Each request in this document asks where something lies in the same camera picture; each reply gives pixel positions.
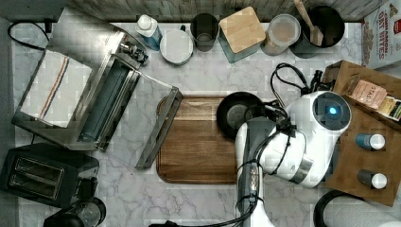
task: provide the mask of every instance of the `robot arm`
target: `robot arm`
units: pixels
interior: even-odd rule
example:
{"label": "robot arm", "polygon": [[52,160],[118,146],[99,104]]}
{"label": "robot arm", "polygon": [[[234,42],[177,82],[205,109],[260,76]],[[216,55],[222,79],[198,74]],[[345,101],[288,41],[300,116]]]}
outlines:
{"label": "robot arm", "polygon": [[241,215],[250,204],[243,198],[252,194],[252,165],[258,167],[259,202],[242,227],[261,223],[273,226],[263,206],[263,171],[306,187],[316,186],[329,167],[338,138],[351,121],[348,104],[331,92],[302,96],[288,106],[287,113],[297,131],[280,131],[275,122],[257,117],[244,123],[236,136],[237,205]]}

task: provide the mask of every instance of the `black bowl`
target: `black bowl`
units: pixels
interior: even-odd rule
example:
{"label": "black bowl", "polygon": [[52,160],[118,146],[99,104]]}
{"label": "black bowl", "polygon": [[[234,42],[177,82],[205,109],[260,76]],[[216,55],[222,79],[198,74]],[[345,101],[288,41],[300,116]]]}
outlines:
{"label": "black bowl", "polygon": [[251,93],[232,93],[218,105],[218,127],[233,140],[242,124],[258,116],[266,116],[265,106],[262,100]]}

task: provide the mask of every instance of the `white countertop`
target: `white countertop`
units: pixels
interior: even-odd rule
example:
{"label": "white countertop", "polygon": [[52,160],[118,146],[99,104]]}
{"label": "white countertop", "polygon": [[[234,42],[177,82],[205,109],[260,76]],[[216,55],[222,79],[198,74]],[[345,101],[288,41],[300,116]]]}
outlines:
{"label": "white countertop", "polygon": [[[137,37],[134,24],[115,24]],[[161,24],[162,33],[179,29],[181,24]],[[39,37],[35,44],[45,44],[38,32],[26,26],[19,29],[17,37]],[[42,52],[13,44],[14,103],[21,99],[29,77],[38,63]],[[289,50],[277,57],[257,53],[234,64],[230,64],[217,41],[214,48],[206,53],[195,50],[189,63],[173,66],[164,61],[159,52],[148,50],[149,64],[141,72],[178,87],[184,95],[228,95],[236,91],[248,91],[264,100],[273,100],[270,90],[270,75],[280,62],[287,62],[300,68],[308,82],[315,70],[323,70],[329,64],[340,60],[361,63],[361,25],[346,24],[344,38],[326,53],[303,60],[296,58]],[[295,74],[284,69],[280,76],[289,81],[300,82]],[[299,91],[275,81],[276,90],[288,103],[299,96]],[[167,219],[181,224],[196,225],[217,223],[235,216],[234,185],[193,185],[163,182],[156,173],[155,164],[146,171],[133,168],[138,159],[134,152],[139,145],[132,139],[135,120],[129,106],[113,136],[113,148],[107,152],[94,151],[91,154],[100,162],[99,185],[96,196],[106,203],[107,217],[100,225],[106,226],[149,226],[164,223]],[[16,146],[30,143],[31,134],[16,128]],[[265,208],[276,227],[313,226],[313,209],[319,198],[328,189],[323,187],[306,189],[276,177],[266,176]],[[395,216],[401,217],[398,197],[394,208],[380,204],[376,206]],[[20,226],[39,227],[44,219],[58,209],[25,199],[19,199]]]}

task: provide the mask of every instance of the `wooden lid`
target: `wooden lid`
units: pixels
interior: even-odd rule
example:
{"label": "wooden lid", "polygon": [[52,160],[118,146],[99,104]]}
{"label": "wooden lid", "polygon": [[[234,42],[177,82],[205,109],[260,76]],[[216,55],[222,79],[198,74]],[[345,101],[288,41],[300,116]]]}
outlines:
{"label": "wooden lid", "polygon": [[234,53],[266,39],[265,30],[252,7],[222,19],[219,24]]}

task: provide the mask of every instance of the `black pot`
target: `black pot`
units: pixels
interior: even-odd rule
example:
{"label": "black pot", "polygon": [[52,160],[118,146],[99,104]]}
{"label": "black pot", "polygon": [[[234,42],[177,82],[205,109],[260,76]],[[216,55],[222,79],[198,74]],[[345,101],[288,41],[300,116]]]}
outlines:
{"label": "black pot", "polygon": [[232,93],[218,106],[218,127],[224,135],[235,140],[242,124],[258,116],[267,116],[262,100],[251,93]]}
{"label": "black pot", "polygon": [[337,44],[344,35],[345,23],[339,12],[327,6],[313,8],[308,13],[314,26],[317,26],[323,34],[322,45],[318,46],[310,42],[310,29],[304,20],[300,20],[302,34],[300,39],[289,47],[298,58],[309,59],[322,52],[323,49]]}

